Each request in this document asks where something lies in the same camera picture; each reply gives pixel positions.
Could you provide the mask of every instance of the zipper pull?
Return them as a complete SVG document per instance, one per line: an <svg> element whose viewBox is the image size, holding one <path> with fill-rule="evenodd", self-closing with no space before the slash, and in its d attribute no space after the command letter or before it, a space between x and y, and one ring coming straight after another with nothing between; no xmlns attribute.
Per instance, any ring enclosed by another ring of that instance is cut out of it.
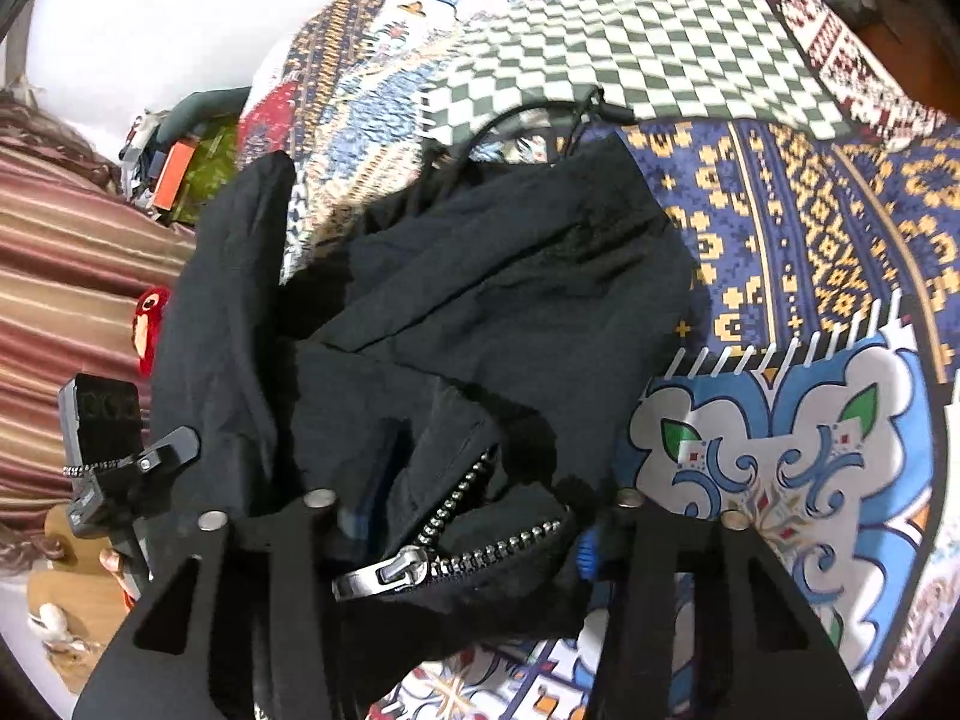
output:
<svg viewBox="0 0 960 720"><path fill-rule="evenodd" d="M421 547L407 546L395 557L342 574L331 583L338 601L366 598L391 590L413 587L426 579L430 559Z"/></svg>

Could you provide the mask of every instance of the black jacket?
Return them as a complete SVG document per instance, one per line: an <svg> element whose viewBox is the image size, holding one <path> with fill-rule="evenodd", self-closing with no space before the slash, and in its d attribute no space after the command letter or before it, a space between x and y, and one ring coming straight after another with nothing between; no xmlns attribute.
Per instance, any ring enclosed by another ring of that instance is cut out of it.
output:
<svg viewBox="0 0 960 720"><path fill-rule="evenodd" d="M432 178L280 287L294 170L255 162L200 219L155 363L152 437L202 443L150 523L155 560L208 509L332 488L323 558L368 565L487 458L432 545L460 571L340 605L362 700L480 637L575 635L575 538L689 304L690 255L616 137L555 167L470 166L443 201Z"/></svg>

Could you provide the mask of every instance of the red toy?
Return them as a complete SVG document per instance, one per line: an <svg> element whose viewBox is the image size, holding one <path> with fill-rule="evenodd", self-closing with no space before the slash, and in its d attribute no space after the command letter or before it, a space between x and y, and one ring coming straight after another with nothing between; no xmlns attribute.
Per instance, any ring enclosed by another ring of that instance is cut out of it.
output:
<svg viewBox="0 0 960 720"><path fill-rule="evenodd" d="M133 312L133 348L140 357L140 375L149 376L154 370L154 354L160 340L163 307L170 299L166 287L154 287L140 296Z"/></svg>

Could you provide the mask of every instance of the patterned bed sheet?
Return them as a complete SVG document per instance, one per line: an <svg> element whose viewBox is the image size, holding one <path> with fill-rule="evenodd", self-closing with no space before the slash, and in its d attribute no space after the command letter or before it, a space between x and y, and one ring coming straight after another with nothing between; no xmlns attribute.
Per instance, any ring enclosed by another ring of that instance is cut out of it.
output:
<svg viewBox="0 0 960 720"><path fill-rule="evenodd" d="M298 166L286 278L418 174L422 137L452 146L594 83L643 119L616 132L699 262L620 483L695 517L745 512L879 717L960 598L960 128L822 1L336 0L258 71L239 160L282 148ZM561 130L525 124L539 134L475 156L556 152ZM683 715L688 578L676 610ZM578 640L421 664L371 717L580 720L605 625L597 608Z"/></svg>

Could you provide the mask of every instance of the checkered fabric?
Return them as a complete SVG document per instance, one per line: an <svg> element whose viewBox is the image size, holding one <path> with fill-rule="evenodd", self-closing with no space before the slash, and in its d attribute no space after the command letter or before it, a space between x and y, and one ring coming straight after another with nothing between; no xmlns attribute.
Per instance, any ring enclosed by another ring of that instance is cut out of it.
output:
<svg viewBox="0 0 960 720"><path fill-rule="evenodd" d="M529 1L464 33L422 95L426 135L453 145L532 98L599 84L640 119L771 119L834 138L850 128L765 0Z"/></svg>

